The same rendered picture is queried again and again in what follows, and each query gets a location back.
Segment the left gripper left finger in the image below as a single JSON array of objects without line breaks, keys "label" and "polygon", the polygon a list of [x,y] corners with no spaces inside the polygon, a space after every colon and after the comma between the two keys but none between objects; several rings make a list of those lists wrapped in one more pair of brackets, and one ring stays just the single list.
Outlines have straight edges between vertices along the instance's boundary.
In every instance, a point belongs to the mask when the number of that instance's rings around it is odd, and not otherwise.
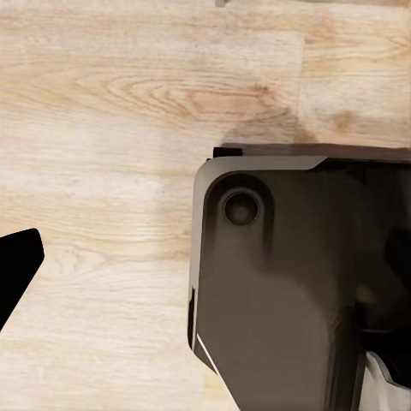
[{"label": "left gripper left finger", "polygon": [[36,228],[0,237],[0,330],[45,260]]}]

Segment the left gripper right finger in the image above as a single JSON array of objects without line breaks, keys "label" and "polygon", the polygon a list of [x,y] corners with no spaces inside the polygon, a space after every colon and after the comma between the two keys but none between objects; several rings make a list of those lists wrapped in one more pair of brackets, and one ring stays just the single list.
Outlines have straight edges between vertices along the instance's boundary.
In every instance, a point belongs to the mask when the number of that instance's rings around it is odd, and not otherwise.
[{"label": "left gripper right finger", "polygon": [[411,297],[411,231],[391,228],[384,259]]}]

